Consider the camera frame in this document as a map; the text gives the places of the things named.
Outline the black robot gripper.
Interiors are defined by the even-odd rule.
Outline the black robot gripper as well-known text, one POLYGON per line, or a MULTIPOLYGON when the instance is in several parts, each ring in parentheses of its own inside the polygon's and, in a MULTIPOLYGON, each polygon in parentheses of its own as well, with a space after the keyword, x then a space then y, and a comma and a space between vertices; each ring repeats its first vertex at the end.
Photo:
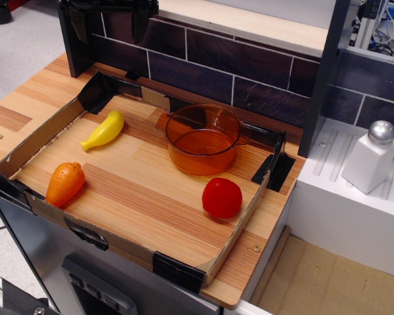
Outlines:
POLYGON ((83 11, 125 11, 131 12, 131 33, 134 44, 140 43, 148 25, 148 14, 158 14, 158 1, 130 0, 68 0, 59 1, 60 6, 70 9, 70 20, 77 38, 88 42, 85 14, 83 11))

